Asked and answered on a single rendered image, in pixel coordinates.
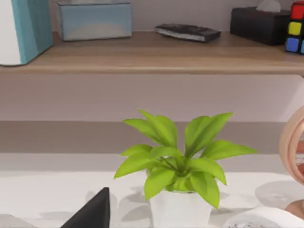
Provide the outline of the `white plate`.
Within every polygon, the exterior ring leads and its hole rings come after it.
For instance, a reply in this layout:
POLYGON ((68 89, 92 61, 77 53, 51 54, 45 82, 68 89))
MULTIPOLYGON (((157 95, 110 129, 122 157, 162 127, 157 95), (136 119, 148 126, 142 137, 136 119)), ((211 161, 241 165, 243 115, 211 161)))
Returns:
POLYGON ((304 228, 304 220, 283 209, 259 207, 232 216, 222 228, 304 228))

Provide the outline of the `black tissue box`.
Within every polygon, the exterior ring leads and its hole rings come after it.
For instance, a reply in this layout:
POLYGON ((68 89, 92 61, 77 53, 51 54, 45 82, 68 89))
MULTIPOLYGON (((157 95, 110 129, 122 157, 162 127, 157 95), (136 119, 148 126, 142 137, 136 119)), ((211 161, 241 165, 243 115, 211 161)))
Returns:
POLYGON ((231 11, 230 34, 270 46, 283 45, 287 36, 290 11, 259 11, 237 7, 231 11))

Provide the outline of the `green plant in white pot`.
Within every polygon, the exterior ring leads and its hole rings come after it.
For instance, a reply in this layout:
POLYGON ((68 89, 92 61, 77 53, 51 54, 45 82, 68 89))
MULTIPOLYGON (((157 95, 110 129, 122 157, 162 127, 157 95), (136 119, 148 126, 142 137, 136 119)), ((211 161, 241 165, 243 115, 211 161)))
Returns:
POLYGON ((219 208, 218 184, 227 182, 218 160, 256 150, 216 139, 230 112, 192 119, 185 129, 183 151, 177 146, 178 131, 170 118, 145 110, 141 114, 142 118, 124 119, 124 123, 156 145, 137 144, 125 150, 125 161, 114 177, 146 172, 143 192, 153 228, 208 228, 211 211, 219 208))

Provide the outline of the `teal and white box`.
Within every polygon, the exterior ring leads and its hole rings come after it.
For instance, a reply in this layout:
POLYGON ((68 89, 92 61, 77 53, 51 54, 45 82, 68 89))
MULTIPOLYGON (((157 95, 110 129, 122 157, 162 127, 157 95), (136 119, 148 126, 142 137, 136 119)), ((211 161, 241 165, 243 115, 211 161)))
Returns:
POLYGON ((0 0, 0 66, 26 65, 52 45, 49 0, 0 0))

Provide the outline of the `light blue box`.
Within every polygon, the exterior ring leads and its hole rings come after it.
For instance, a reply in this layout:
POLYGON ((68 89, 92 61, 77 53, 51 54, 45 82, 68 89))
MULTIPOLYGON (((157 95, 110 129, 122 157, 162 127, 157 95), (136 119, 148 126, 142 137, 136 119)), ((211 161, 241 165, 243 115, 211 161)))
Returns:
POLYGON ((130 0, 56 0, 55 4, 63 41, 132 36, 130 0))

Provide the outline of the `wooden shelf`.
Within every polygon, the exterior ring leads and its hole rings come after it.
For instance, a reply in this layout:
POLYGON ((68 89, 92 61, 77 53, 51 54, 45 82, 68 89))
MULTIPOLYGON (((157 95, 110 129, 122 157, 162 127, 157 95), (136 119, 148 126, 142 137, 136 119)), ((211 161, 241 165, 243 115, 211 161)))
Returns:
POLYGON ((0 66, 0 74, 189 74, 304 76, 304 56, 227 32, 210 43, 154 32, 131 38, 64 42, 23 66, 0 66))

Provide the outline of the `colourful puzzle cube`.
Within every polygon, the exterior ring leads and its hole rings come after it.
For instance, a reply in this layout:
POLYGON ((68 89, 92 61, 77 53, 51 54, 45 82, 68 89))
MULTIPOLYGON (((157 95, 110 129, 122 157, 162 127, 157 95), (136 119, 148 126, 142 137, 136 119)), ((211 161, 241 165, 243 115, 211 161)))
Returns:
POLYGON ((304 0, 297 0, 291 6, 285 51, 304 56, 304 0))

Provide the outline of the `black remote control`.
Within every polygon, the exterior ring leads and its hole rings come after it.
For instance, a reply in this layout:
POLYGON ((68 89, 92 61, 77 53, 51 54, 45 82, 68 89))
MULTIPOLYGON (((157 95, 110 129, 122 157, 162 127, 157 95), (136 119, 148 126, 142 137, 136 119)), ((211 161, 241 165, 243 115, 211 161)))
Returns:
POLYGON ((160 24, 155 26, 154 31, 167 37, 202 43, 212 42, 221 36, 221 31, 211 28, 174 23, 160 24))

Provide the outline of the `round pink mirror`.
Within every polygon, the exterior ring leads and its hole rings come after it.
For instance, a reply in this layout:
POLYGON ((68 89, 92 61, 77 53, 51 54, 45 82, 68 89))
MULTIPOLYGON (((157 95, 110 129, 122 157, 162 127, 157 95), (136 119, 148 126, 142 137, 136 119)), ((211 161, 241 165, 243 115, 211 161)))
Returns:
POLYGON ((304 106, 284 126, 279 140, 279 156, 295 181, 304 185, 304 106))

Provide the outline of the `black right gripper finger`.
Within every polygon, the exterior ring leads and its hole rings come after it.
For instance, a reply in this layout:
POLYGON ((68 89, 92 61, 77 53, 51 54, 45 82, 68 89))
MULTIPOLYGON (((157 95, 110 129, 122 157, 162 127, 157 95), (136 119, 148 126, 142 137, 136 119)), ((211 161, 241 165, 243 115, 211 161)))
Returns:
POLYGON ((102 188, 60 228, 110 228, 110 189, 102 188))

